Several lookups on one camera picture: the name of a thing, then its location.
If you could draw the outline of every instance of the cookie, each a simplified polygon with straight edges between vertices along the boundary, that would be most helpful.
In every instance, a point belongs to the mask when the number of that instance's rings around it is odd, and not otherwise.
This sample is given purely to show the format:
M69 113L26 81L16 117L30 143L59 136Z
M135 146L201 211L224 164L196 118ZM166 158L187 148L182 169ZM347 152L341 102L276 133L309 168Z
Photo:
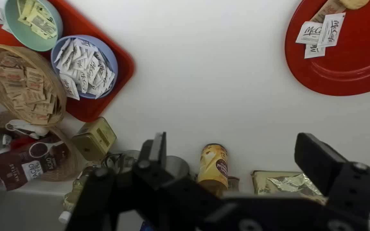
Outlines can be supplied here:
M365 6L369 0L339 0L348 9L359 9Z

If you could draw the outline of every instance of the cocoa package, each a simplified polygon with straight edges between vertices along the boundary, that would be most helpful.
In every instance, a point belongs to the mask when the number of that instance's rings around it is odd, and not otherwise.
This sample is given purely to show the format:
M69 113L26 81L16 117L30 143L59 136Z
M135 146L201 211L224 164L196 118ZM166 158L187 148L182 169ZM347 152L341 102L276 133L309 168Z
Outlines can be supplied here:
M56 170L69 154L67 146L50 136L0 154L0 180L6 190L14 190L47 171Z

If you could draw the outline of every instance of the wicker basket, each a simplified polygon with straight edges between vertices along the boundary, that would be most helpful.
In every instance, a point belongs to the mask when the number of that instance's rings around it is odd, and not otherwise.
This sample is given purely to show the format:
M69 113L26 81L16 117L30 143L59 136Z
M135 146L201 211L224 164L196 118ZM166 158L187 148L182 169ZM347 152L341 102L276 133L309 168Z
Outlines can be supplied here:
M60 109L57 110L55 114L51 115L50 120L48 121L47 124L41 126L50 127L60 122L65 115L66 94L55 72L52 70L51 64L40 54L36 53L35 51L31 51L30 49L25 47L11 47L0 44L0 53L3 51L10 51L13 54L21 57L26 62L28 62L28 64L30 64L33 68L40 70L45 75L47 81L51 83L51 85L54 87L54 90L56 91L57 97L59 99ZM8 98L8 96L6 95L6 91L1 83L0 83L0 103L4 105L12 114L14 114L19 119L32 123L32 121L26 119L27 117L25 116L25 112L14 109L12 100Z
M16 117L9 111L0 112L0 127L5 127L5 124L10 120L16 119ZM46 181L64 181L74 178L78 173L78 162L77 155L79 153L78 149L71 142L70 139L66 137L57 127L48 128L51 133L54 133L58 138L60 138L68 147L69 155L66 161L57 167L54 171L49 171L44 173L40 178Z

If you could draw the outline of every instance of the blue bowl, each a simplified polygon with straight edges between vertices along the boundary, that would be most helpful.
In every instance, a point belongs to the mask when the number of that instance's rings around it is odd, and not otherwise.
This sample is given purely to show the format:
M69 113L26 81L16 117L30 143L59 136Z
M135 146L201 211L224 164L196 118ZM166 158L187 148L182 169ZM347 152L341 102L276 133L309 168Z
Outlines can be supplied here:
M8 0L5 3L5 17L8 23L9 29L18 41L22 44L31 48L35 51L49 51L51 50L58 38L62 37L63 23L61 16L59 15L57 9L47 0L36 0L41 3L45 8L51 13L54 23L57 28L57 36L55 38L44 39L39 35L32 32L31 28L27 25L18 21L19 12L16 0Z
M66 42L68 38L69 39L70 38L71 39L82 39L82 40L88 41L94 46L96 46L101 51L101 53L104 55L104 58L106 59L106 61L108 61L107 63L108 68L112 70L113 73L115 73L115 78L112 80L109 90L104 92L104 94L102 94L98 98L103 98L107 96L112 91L113 87L115 86L116 79L118 77L118 62L116 61L115 54L112 52L109 46L106 45L103 41L95 37L92 37L89 35L71 35L71 36L63 37L60 40L58 40L55 47L51 51L51 64L52 64L52 67L54 68L55 73L57 73L57 75L59 76L59 69L56 68L54 61L59 51L61 50L61 47L64 45L64 43ZM82 93L80 91L78 91L78 93L79 93L79 96L81 96L82 98L95 98L96 97L95 95L90 94L90 93Z

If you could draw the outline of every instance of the red plate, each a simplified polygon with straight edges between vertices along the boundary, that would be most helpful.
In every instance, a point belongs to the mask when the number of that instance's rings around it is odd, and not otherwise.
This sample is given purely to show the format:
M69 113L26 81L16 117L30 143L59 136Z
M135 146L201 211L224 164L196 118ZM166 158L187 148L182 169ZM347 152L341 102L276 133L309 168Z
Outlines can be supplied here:
M370 2L347 10L338 45L324 57L304 59L304 44L295 43L305 21L326 0L303 0L294 13L285 39L285 54L292 74L307 88L325 95L358 95L370 91Z
M63 36L67 35L91 35L99 38L106 43L114 52L118 61L118 78L116 79L115 87L104 98L88 99L81 98L80 101L68 98L66 101L66 111L84 122L92 122L96 120L116 96L116 94L124 87L128 80L132 77L135 71L135 64L132 57L120 46L118 46L111 38L104 34L88 19L76 11L71 5L64 0L49 0L58 10L64 23ZM10 46L23 45L11 34L1 29L0 25L0 44ZM42 54L47 60L50 60L51 51L43 52Z

